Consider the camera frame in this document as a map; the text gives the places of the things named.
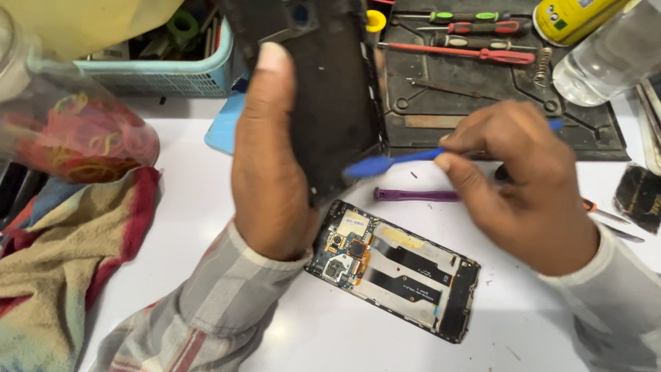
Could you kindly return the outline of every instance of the yellow spray can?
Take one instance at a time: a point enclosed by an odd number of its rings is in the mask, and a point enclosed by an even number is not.
[[[556,46],[569,46],[601,26],[626,4],[627,0],[542,0],[533,12],[533,24],[546,41]]]

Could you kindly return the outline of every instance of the green screwdriver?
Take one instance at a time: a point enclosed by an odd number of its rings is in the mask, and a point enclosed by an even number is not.
[[[429,15],[411,15],[397,14],[400,19],[428,19],[430,23],[454,23],[454,22],[474,22],[474,23],[496,23],[498,21],[508,21],[509,12],[503,13],[453,13],[453,12],[431,12]]]

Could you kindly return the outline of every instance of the blue object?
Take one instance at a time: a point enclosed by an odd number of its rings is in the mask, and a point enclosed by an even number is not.
[[[233,43],[234,34],[227,18],[223,17],[220,45],[213,55],[201,61],[74,63],[120,97],[227,97],[231,94],[229,68]]]
[[[414,160],[433,160],[436,156],[444,152],[445,150],[442,148],[435,148],[429,151],[396,156],[394,158],[389,158],[386,155],[372,156],[354,165],[349,165],[344,170],[344,175],[351,178],[373,177],[385,173],[393,164],[413,162]]]
[[[553,132],[555,132],[556,130],[558,130],[562,127],[563,127],[563,121],[562,120],[549,120],[549,128],[551,128],[551,130]]]
[[[34,224],[46,216],[51,210],[64,203],[65,200],[85,186],[87,185],[84,183],[68,183],[54,176],[49,177],[44,187],[37,194],[30,218],[19,224],[19,228],[34,226]]]
[[[232,93],[227,99],[204,135],[204,142],[207,145],[227,155],[234,154],[234,131],[245,106],[245,99],[245,93],[240,92]]]

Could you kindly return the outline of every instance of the purple pry tool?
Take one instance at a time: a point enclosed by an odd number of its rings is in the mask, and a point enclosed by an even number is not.
[[[461,201],[459,195],[454,191],[403,191],[384,190],[376,187],[374,189],[374,200],[376,201]]]

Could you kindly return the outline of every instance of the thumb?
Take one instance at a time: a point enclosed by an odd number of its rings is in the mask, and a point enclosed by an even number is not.
[[[447,174],[480,229],[491,230],[495,222],[513,216],[507,202],[489,185],[473,162],[446,152],[437,156],[434,163]]]
[[[236,149],[272,156],[290,149],[289,114],[295,99],[293,60],[274,42],[262,44],[236,128]]]

